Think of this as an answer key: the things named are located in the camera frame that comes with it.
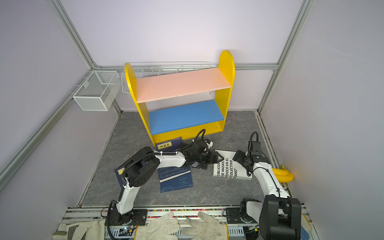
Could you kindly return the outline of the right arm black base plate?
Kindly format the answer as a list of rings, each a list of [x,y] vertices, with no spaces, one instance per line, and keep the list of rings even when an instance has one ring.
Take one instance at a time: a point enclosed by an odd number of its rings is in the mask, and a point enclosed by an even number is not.
[[[257,222],[250,218],[244,217],[241,214],[240,207],[226,208],[223,211],[223,216],[226,218],[228,224],[256,224]]]

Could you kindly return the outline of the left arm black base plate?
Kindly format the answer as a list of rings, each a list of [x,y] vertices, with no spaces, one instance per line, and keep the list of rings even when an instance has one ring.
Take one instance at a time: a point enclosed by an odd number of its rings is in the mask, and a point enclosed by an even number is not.
[[[146,224],[147,215],[146,209],[133,209],[123,215],[117,209],[112,209],[107,213],[106,222],[109,226],[143,226]]]

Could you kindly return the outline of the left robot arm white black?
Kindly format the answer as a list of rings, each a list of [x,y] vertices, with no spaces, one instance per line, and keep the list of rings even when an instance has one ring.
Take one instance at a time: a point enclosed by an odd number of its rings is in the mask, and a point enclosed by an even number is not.
[[[194,140],[172,152],[153,151],[144,147],[129,158],[120,175],[123,185],[119,198],[112,200],[106,216],[106,225],[121,226],[145,223],[146,215],[135,215],[133,205],[139,189],[148,182],[157,169],[168,167],[200,167],[217,164],[225,158],[212,148],[209,140]]]

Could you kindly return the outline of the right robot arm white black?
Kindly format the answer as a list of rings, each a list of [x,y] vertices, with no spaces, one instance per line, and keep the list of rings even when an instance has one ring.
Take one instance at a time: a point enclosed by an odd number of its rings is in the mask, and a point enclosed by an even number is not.
[[[261,143],[250,140],[246,153],[238,150],[234,161],[245,168],[248,177],[255,176],[265,195],[263,201],[244,199],[241,213],[246,220],[259,224],[264,240],[300,240],[302,206],[281,186],[273,167],[263,156]]]

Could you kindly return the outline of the blue book with barcode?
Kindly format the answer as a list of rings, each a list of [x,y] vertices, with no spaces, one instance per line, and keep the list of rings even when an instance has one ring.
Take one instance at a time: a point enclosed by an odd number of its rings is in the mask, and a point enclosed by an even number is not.
[[[158,169],[160,183],[172,180],[191,172],[190,167],[168,167]]]

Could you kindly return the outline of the black wolf cover book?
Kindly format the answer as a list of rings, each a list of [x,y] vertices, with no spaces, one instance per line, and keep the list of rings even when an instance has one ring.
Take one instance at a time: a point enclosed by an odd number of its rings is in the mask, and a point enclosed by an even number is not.
[[[208,163],[201,163],[201,162],[193,162],[191,164],[192,168],[201,169],[201,170],[207,170],[208,169]]]

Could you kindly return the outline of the white book black lettering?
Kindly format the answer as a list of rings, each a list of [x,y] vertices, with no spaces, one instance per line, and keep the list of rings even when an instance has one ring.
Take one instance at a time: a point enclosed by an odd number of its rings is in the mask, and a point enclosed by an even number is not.
[[[252,179],[251,176],[247,176],[246,169],[240,163],[233,160],[236,152],[216,150],[216,153],[221,155],[223,160],[217,164],[214,164],[214,177],[248,181]]]

